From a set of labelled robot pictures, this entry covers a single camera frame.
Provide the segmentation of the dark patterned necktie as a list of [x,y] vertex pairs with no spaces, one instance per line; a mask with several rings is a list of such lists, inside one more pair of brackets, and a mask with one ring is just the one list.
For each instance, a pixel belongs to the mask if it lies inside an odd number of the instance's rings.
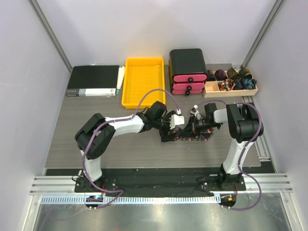
[[174,141],[208,141],[213,136],[212,132],[200,132],[200,136],[192,136],[192,137],[179,137],[178,139],[174,139]]

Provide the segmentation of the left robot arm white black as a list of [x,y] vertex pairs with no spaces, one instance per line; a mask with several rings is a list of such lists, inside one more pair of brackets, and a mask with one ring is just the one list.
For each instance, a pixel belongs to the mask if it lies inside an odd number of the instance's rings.
[[101,156],[112,138],[129,133],[142,133],[157,129],[161,134],[183,125],[181,110],[167,111],[165,104],[156,101],[151,107],[125,117],[104,117],[94,114],[75,135],[82,155],[86,187],[92,192],[102,189]]

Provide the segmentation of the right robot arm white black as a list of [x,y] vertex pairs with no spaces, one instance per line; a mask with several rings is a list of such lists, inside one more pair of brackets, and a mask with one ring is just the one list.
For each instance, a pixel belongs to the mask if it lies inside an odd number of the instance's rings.
[[263,123],[253,103],[227,104],[218,109],[214,102],[204,105],[205,115],[195,105],[187,126],[180,137],[185,139],[208,139],[214,128],[227,124],[231,146],[216,177],[199,177],[202,191],[231,191],[243,183],[242,165],[245,157],[259,136],[263,134]]

